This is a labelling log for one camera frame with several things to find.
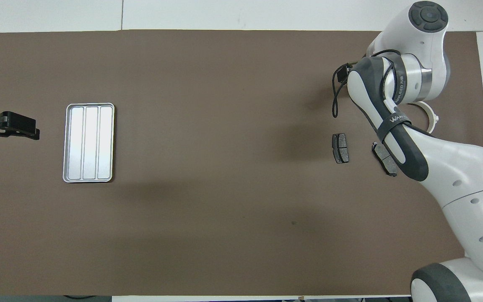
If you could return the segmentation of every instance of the metal tray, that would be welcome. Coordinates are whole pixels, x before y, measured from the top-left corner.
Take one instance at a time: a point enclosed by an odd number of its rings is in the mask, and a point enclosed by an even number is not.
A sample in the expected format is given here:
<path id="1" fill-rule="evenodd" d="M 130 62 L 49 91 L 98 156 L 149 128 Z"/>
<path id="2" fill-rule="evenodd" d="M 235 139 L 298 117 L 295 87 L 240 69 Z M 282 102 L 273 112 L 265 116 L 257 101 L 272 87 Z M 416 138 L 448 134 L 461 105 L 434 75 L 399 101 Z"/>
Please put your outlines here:
<path id="1" fill-rule="evenodd" d="M 113 177 L 115 106 L 70 104 L 65 127 L 63 180 L 108 182 Z"/>

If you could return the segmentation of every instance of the brown mat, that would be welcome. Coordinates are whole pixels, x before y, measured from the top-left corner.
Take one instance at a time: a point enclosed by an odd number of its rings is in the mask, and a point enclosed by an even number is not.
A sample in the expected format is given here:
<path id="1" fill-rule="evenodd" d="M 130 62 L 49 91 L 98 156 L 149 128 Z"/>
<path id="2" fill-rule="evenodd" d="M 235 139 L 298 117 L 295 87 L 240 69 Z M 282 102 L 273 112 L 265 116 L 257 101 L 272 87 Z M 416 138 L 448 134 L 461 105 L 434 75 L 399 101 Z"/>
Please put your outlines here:
<path id="1" fill-rule="evenodd" d="M 41 130 L 0 138 L 0 294 L 408 294 L 462 257 L 433 197 L 384 175 L 347 92 L 331 117 L 332 72 L 376 34 L 0 33 L 0 112 Z M 483 146 L 475 33 L 445 48 L 435 135 Z M 114 181 L 67 184 L 65 108 L 95 102 L 117 107 Z"/>

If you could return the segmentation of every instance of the black strap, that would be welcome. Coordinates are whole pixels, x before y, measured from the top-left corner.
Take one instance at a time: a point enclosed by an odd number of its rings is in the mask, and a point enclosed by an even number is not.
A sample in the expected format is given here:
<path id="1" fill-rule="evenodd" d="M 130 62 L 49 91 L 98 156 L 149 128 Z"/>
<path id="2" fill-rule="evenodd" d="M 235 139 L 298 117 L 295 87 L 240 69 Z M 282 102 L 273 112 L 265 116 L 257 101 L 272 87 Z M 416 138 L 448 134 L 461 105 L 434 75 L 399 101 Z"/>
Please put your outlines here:
<path id="1" fill-rule="evenodd" d="M 379 126 L 378 130 L 376 131 L 379 141 L 383 141 L 387 133 L 389 133 L 392 128 L 404 122 L 408 122 L 409 124 L 411 124 L 408 116 L 405 115 L 403 112 L 395 112 L 385 118 Z"/>

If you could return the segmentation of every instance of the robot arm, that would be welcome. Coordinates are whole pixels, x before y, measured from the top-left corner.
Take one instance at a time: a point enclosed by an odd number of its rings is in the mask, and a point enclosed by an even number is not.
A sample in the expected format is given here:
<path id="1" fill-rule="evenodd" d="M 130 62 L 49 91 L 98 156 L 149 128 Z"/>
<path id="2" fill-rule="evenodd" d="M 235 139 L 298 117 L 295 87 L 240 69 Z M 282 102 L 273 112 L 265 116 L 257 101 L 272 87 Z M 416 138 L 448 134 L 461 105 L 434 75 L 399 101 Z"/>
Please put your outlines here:
<path id="1" fill-rule="evenodd" d="M 483 301 L 483 148 L 434 138 L 412 127 L 397 107 L 433 99 L 444 89 L 450 74 L 443 52 L 447 27 L 444 8 L 428 1 L 413 4 L 370 44 L 367 57 L 348 75 L 348 91 L 397 166 L 441 206 L 468 255 L 443 265 L 457 277 L 470 301 Z M 427 289 L 433 296 L 426 296 Z M 412 280 L 415 301 L 456 296 L 435 291 L 420 277 Z"/>

